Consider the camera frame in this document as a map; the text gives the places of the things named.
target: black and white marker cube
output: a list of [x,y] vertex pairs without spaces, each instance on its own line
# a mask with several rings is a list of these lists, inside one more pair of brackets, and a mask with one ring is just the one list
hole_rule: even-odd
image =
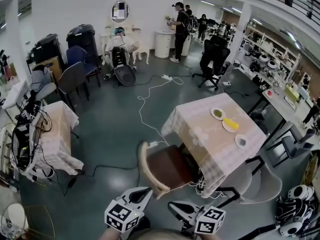
[[104,223],[124,233],[139,223],[144,213],[112,200],[104,212]]
[[226,212],[211,206],[197,220],[194,233],[212,235],[224,223]]

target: wooden chair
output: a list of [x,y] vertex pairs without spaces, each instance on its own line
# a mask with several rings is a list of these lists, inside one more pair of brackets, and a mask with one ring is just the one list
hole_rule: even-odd
[[193,170],[176,145],[147,155],[148,143],[140,150],[140,167],[154,186],[156,199],[193,181]]

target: brown leather seat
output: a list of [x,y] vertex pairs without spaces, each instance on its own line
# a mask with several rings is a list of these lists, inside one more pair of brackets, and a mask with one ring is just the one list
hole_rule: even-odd
[[192,170],[176,145],[148,155],[146,161],[153,176],[171,190],[193,180]]

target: black cap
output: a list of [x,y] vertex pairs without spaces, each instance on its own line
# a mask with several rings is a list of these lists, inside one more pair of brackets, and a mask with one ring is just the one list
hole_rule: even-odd
[[180,6],[181,8],[184,8],[184,4],[182,2],[177,2],[175,5],[173,4],[172,7]]

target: black pants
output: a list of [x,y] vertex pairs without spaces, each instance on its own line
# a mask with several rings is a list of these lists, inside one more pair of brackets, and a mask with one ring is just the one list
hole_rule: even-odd
[[199,34],[198,34],[198,39],[201,38],[201,41],[205,40],[206,37],[206,29],[200,29],[198,30]]
[[307,124],[307,123],[310,121],[310,119],[311,119],[314,115],[316,115],[318,112],[319,112],[318,107],[317,107],[316,105],[314,105],[314,106],[310,109],[309,113],[306,115],[306,117],[305,117],[305,119],[303,120],[303,122],[304,122],[305,124]]
[[182,49],[184,48],[184,42],[187,38],[187,35],[185,34],[175,34],[175,41],[174,41],[174,47],[175,47],[175,58],[177,60],[181,60],[181,54]]

